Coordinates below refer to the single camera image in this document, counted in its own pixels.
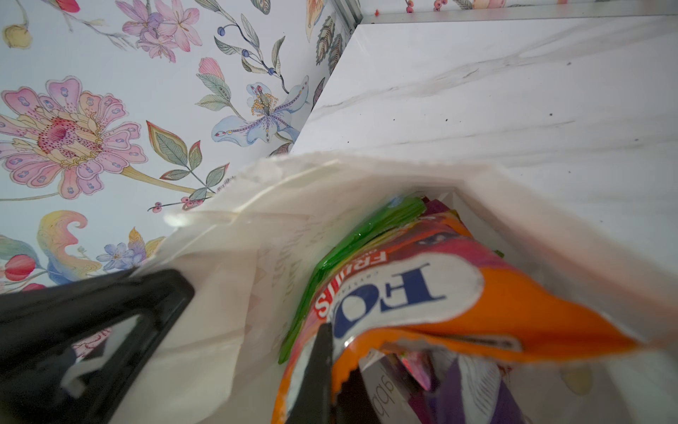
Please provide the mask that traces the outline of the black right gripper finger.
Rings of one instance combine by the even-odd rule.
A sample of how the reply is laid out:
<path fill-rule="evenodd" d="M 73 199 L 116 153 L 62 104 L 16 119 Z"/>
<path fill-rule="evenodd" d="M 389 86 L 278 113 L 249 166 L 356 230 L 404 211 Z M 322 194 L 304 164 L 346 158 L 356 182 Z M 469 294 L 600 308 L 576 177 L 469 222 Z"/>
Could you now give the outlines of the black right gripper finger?
<path fill-rule="evenodd" d="M 297 400 L 286 423 L 379 424 L 359 369 L 351 371 L 338 395 L 332 394 L 332 353 L 332 325 L 324 323 L 317 333 Z"/>

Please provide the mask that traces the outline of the orange Fox's fruits candy bag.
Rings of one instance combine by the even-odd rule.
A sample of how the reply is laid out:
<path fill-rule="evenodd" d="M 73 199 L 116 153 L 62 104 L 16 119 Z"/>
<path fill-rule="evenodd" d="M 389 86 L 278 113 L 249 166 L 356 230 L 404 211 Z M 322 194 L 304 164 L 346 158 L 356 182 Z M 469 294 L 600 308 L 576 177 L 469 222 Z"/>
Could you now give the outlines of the orange Fox's fruits candy bag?
<path fill-rule="evenodd" d="M 333 330 L 332 394 L 362 374 L 380 423 L 418 423 L 397 358 L 448 351 L 501 368 L 525 423 L 628 423 L 600 363 L 636 339 L 557 297 L 475 240 L 450 211 L 341 243 L 314 270 L 284 342 L 272 420 L 286 423 L 319 328 Z"/>

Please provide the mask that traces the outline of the white paper gift bag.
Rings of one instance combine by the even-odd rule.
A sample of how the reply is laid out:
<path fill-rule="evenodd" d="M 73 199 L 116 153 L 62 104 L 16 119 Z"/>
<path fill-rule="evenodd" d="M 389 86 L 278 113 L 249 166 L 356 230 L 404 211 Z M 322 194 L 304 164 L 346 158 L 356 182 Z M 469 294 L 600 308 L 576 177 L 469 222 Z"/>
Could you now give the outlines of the white paper gift bag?
<path fill-rule="evenodd" d="M 116 423 L 677 420 L 676 275 L 491 166 L 268 159 L 168 222 Z"/>

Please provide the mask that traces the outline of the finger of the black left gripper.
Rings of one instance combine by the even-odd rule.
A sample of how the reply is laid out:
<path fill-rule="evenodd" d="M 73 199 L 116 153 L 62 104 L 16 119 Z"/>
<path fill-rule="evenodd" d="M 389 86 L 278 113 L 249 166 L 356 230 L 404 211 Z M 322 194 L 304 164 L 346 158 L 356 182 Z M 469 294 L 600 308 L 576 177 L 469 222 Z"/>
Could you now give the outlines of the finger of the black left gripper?
<path fill-rule="evenodd" d="M 132 270 L 1 297 L 1 421 L 108 423 L 195 290 Z"/>

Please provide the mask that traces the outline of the purple Fox's berries candy bag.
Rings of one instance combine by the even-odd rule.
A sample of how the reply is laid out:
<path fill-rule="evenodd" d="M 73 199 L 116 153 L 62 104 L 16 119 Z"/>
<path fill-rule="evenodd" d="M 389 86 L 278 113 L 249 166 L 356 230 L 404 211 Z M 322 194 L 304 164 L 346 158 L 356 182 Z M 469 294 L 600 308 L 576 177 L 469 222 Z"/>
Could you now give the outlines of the purple Fox's berries candy bag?
<path fill-rule="evenodd" d="M 418 423 L 525 423 L 501 368 L 448 351 L 397 356 L 414 380 L 408 400 Z"/>

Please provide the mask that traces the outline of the magenta purple snack bag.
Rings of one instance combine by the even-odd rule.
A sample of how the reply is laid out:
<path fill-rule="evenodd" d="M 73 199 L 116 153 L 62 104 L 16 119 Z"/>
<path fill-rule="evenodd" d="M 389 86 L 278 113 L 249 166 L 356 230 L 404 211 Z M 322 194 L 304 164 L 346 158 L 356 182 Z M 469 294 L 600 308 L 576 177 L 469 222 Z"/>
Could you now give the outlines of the magenta purple snack bag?
<path fill-rule="evenodd" d="M 450 208 L 440 200 L 431 200 L 428 197 L 424 197 L 422 201 L 426 206 L 426 210 L 422 214 L 423 217 L 444 213 L 450 210 Z"/>

